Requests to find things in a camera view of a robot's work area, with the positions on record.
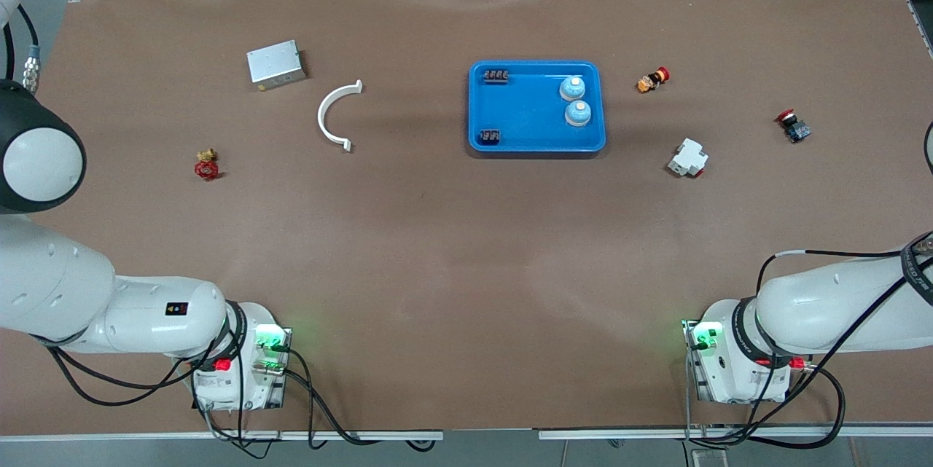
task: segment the blue plastic tray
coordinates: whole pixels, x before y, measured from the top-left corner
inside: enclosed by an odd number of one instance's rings
[[[486,71],[509,71],[509,82],[483,81]],[[569,105],[561,82],[579,75],[593,117],[584,126],[563,118]],[[587,61],[479,61],[469,71],[466,134],[478,152],[599,152],[606,146],[603,94],[596,65]],[[480,131],[500,132],[499,144],[480,144]]]

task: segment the white curved handle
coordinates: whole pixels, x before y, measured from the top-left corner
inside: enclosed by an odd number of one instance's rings
[[[337,99],[342,98],[344,95],[359,94],[360,92],[363,92],[363,81],[357,79],[356,85],[340,86],[340,88],[327,94],[327,97],[321,101],[321,105],[317,108],[317,125],[320,126],[321,132],[324,132],[324,135],[327,136],[330,141],[343,145],[344,151],[347,152],[350,151],[350,139],[338,138],[330,132],[327,132],[327,128],[324,126],[324,114],[327,113],[327,109],[330,108],[330,105],[334,104],[334,101]]]

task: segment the brown tabletop surface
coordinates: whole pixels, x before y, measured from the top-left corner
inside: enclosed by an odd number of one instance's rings
[[[246,52],[287,39],[311,78],[257,92]],[[467,71],[489,58],[596,63],[606,148],[470,154]],[[671,81],[637,94],[660,65]],[[346,154],[316,111],[356,79],[363,94],[327,117]],[[347,428],[673,426],[680,320],[752,294],[773,252],[874,251],[933,224],[930,79],[905,0],[82,0],[38,95],[82,136],[87,178],[34,221],[119,274],[266,305]],[[796,145],[773,122],[791,106],[813,128]],[[684,138],[710,156],[700,178],[665,169]],[[192,170],[208,147],[212,182]],[[772,275],[832,261],[788,259]],[[2,434],[204,430],[181,386],[94,407],[25,334],[0,333],[0,352]],[[834,358],[848,420],[933,420],[930,357]],[[168,368],[82,358],[128,380]],[[827,421],[833,404],[814,383],[777,420]],[[306,411],[292,386],[249,426],[301,430]]]

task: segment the light blue bottle cap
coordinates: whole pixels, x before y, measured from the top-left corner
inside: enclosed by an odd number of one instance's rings
[[[561,98],[567,101],[576,101],[586,93],[586,83],[580,76],[572,75],[561,82]]]
[[[593,111],[590,110],[590,105],[587,105],[586,101],[574,101],[567,105],[567,110],[563,113],[563,117],[567,119],[567,122],[573,126],[583,126],[587,122],[590,122],[590,118],[593,117]]]

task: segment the white circular cap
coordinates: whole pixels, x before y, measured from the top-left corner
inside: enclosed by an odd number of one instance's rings
[[[3,156],[3,175],[13,192],[30,201],[53,201],[77,185],[84,168],[81,149],[54,128],[16,136]]]

